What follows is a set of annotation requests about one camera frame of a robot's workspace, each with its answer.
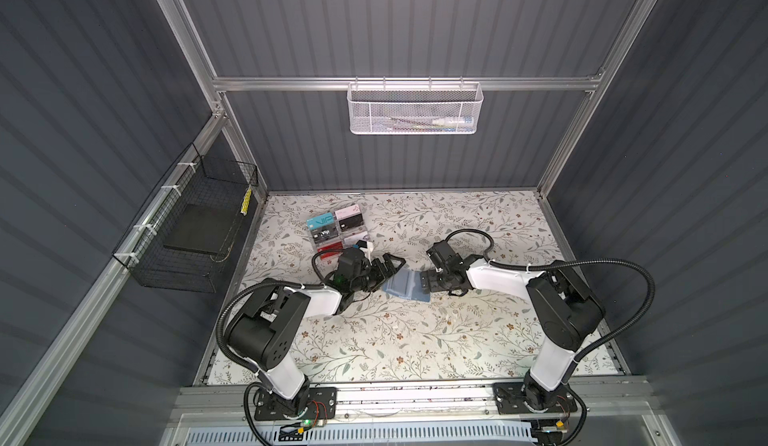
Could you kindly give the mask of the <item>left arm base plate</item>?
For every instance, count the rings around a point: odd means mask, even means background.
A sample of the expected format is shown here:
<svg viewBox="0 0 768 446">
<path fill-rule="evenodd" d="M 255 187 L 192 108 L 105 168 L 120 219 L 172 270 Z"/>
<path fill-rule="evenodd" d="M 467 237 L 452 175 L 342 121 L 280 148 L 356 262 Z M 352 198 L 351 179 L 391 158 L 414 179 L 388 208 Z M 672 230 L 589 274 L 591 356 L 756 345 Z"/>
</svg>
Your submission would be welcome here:
<svg viewBox="0 0 768 446">
<path fill-rule="evenodd" d="M 277 393 L 257 392 L 252 399 L 253 418 L 256 421 L 329 420 L 336 415 L 338 389 L 309 387 L 300 390 L 293 399 Z"/>
</svg>

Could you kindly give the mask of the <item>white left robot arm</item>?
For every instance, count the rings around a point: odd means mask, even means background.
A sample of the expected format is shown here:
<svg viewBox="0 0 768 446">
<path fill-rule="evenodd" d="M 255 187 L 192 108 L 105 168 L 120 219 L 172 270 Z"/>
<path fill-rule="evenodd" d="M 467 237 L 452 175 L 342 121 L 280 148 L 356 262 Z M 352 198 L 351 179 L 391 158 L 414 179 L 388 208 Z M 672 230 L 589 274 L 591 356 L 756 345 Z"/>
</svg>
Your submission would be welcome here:
<svg viewBox="0 0 768 446">
<path fill-rule="evenodd" d="M 252 371 L 277 398 L 308 397 L 310 381 L 290 356 L 304 319 L 344 312 L 358 292 L 373 293 L 406 265 L 391 253 L 371 257 L 366 245 L 336 249 L 336 268 L 324 273 L 315 253 L 311 266 L 319 282 L 307 284 L 266 278 L 237 293 L 220 313 L 217 346 L 230 361 Z"/>
</svg>

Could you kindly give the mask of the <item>blue leather card wallet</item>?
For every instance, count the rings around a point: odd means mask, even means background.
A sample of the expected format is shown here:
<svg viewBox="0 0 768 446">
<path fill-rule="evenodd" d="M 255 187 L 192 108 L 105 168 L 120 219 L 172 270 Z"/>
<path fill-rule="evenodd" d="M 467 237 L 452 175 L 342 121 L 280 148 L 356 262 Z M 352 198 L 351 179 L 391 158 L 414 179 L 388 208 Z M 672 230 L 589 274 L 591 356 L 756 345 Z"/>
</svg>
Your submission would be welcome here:
<svg viewBox="0 0 768 446">
<path fill-rule="evenodd" d="M 430 302 L 430 292 L 424 289 L 422 273 L 403 267 L 383 283 L 381 290 L 404 300 Z"/>
</svg>

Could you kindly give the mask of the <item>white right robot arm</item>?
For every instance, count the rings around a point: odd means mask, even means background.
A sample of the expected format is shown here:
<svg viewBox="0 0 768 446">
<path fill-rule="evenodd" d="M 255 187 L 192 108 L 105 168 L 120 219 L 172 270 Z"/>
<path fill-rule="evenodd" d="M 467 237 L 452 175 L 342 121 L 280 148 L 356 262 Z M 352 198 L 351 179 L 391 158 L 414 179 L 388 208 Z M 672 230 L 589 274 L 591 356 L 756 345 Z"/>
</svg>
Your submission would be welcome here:
<svg viewBox="0 0 768 446">
<path fill-rule="evenodd" d="M 503 266 L 478 254 L 461 256 L 449 242 L 434 243 L 427 255 L 434 268 L 421 275 L 430 291 L 488 290 L 526 300 L 544 333 L 525 376 L 528 395 L 564 389 L 577 366 L 577 352 L 603 321 L 605 309 L 572 266 Z"/>
</svg>

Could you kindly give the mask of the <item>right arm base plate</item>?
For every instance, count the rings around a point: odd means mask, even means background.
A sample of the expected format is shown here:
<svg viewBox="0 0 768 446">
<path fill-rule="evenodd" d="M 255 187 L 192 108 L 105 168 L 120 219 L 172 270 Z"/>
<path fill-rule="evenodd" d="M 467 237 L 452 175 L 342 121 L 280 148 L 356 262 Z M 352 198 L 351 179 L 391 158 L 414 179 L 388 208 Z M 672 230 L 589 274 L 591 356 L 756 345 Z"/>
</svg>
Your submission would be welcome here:
<svg viewBox="0 0 768 446">
<path fill-rule="evenodd" d="M 564 413 L 578 410 L 578 404 L 567 388 L 560 384 L 547 391 L 535 381 L 504 381 L 492 384 L 492 393 L 500 414 Z"/>
</svg>

